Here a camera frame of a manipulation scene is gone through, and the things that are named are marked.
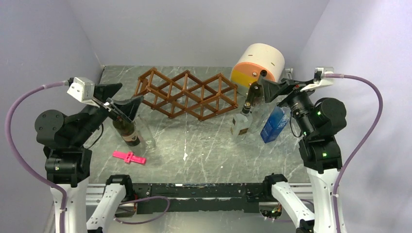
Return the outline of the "brown wooden wine rack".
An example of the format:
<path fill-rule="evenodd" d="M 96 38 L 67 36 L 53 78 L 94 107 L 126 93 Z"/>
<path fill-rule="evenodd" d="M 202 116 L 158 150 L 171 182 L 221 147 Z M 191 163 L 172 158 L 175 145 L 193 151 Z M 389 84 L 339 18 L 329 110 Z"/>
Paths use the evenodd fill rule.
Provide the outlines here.
<path fill-rule="evenodd" d="M 205 121 L 238 108 L 237 89 L 222 73 L 202 81 L 189 70 L 170 78 L 152 67 L 138 77 L 134 96 L 149 96 L 143 103 L 169 119 L 189 114 Z"/>

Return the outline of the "clear square labelled liquor bottle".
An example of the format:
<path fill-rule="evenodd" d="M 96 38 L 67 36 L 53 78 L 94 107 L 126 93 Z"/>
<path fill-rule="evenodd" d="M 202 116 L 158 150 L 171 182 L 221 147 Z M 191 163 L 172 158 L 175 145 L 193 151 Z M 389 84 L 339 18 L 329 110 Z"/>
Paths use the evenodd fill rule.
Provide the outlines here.
<path fill-rule="evenodd" d="M 251 103 L 246 101 L 242 110 L 235 114 L 232 119 L 231 134 L 234 140 L 243 140 L 252 124 L 252 115 L 250 113 Z"/>

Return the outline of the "clear tall glass bottle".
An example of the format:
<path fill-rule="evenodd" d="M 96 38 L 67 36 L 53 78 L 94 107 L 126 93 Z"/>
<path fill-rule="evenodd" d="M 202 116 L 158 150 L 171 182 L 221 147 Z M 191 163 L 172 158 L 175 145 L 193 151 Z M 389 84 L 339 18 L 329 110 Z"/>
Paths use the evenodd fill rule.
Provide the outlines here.
<path fill-rule="evenodd" d="M 145 144 L 146 148 L 152 150 L 156 147 L 156 142 L 150 130 L 148 122 L 139 114 L 134 119 L 134 125 L 139 135 L 139 139 Z"/>

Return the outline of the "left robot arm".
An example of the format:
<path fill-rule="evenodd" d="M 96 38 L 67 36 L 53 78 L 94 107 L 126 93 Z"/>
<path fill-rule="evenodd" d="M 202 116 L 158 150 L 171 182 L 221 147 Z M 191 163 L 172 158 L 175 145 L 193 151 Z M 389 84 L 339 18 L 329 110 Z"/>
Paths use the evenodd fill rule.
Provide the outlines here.
<path fill-rule="evenodd" d="M 86 216 L 92 151 L 84 144 L 107 118 L 131 123 L 143 101 L 141 96 L 114 100 L 121 86 L 70 82 L 68 94 L 84 108 L 70 116 L 47 110 L 35 121 L 36 139 L 46 156 L 46 179 L 51 183 L 58 233 L 104 233 L 119 204 L 136 196 L 129 175 L 112 175 L 101 202 L 91 217 Z"/>

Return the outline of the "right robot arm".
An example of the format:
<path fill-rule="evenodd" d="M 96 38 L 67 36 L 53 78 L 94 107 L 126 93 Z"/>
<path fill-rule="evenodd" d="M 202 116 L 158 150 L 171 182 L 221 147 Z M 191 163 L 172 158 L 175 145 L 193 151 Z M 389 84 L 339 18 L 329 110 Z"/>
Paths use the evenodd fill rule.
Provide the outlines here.
<path fill-rule="evenodd" d="M 266 176 L 262 188 L 263 197 L 268 201 L 276 200 L 281 205 L 298 233 L 346 232 L 342 209 L 334 191 L 343 167 L 335 135 L 346 126 L 346 108 L 335 98 L 322 98 L 316 103 L 309 99 L 316 89 L 332 84 L 332 80 L 327 78 L 306 82 L 262 82 L 265 101 L 269 103 L 278 96 L 284 96 L 279 106 L 290 109 L 302 133 L 299 152 L 310 179 L 313 211 L 292 191 L 282 174 Z"/>

